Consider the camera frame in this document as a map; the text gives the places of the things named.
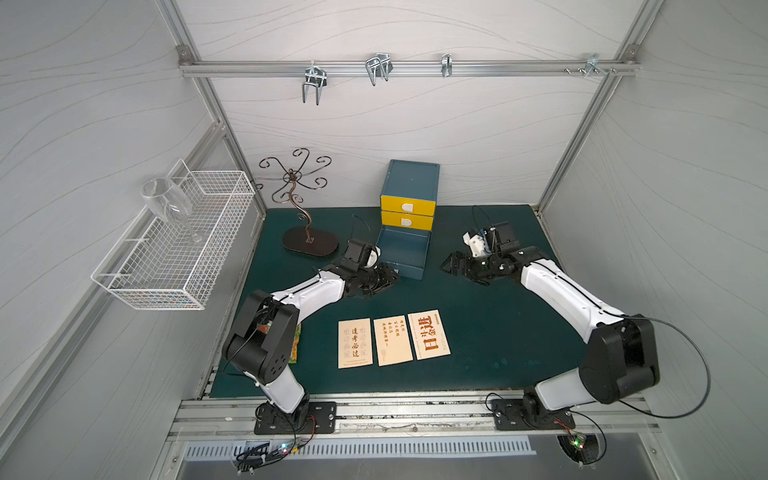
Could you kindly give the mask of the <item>beige postcard red characters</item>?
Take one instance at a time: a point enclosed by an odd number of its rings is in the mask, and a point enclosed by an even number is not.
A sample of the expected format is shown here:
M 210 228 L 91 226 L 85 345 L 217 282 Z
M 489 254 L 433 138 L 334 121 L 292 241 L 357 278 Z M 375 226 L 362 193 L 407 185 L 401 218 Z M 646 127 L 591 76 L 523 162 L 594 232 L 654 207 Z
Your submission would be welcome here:
M 409 313 L 407 318 L 416 358 L 419 361 L 451 354 L 438 310 Z

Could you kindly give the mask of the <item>teal drawer cabinet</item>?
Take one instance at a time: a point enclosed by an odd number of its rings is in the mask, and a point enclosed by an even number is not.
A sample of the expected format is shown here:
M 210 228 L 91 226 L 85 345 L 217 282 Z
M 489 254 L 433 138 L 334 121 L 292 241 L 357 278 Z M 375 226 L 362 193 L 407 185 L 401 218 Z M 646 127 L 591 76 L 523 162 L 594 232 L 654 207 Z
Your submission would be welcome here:
M 433 163 L 391 160 L 380 193 L 435 200 L 437 206 L 440 166 Z

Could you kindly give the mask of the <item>teal bottom drawer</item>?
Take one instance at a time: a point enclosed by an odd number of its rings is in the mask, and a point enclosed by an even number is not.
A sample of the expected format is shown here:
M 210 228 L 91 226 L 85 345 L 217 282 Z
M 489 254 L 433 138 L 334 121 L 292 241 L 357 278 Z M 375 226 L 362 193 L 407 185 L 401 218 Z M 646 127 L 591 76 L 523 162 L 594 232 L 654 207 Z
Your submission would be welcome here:
M 431 233 L 403 227 L 382 226 L 376 245 L 381 260 L 401 277 L 421 280 L 424 275 Z

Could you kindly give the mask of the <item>beige postcard with calligraphy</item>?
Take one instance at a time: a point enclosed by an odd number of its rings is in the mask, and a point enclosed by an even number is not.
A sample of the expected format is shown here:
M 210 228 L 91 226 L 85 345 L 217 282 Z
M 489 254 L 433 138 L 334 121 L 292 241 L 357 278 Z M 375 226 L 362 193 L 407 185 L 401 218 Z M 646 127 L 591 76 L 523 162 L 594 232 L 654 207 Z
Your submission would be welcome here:
M 373 364 L 371 319 L 345 320 L 338 323 L 338 368 L 347 369 Z

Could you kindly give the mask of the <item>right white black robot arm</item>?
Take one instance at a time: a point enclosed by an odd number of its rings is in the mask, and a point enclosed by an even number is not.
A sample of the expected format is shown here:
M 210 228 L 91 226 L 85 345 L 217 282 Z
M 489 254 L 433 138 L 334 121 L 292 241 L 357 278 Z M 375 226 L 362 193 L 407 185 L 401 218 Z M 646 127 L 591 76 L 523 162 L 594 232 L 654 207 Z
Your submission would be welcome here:
M 583 290 L 539 248 L 484 258 L 455 251 L 440 268 L 480 284 L 517 275 L 522 286 L 549 304 L 586 344 L 577 368 L 526 390 L 523 411 L 530 422 L 578 405 L 612 404 L 659 383 L 656 337 L 650 319 L 628 316 Z

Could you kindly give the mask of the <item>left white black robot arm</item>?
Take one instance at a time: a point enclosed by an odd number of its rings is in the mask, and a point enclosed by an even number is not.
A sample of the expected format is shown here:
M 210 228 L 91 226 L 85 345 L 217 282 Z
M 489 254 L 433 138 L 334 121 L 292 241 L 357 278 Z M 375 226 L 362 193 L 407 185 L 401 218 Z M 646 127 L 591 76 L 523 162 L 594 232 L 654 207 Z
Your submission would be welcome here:
M 320 309 L 353 295 L 375 295 L 399 281 L 387 263 L 348 269 L 330 265 L 283 291 L 253 291 L 222 347 L 226 366 L 252 380 L 282 413 L 303 417 L 309 396 L 289 367 L 300 324 Z

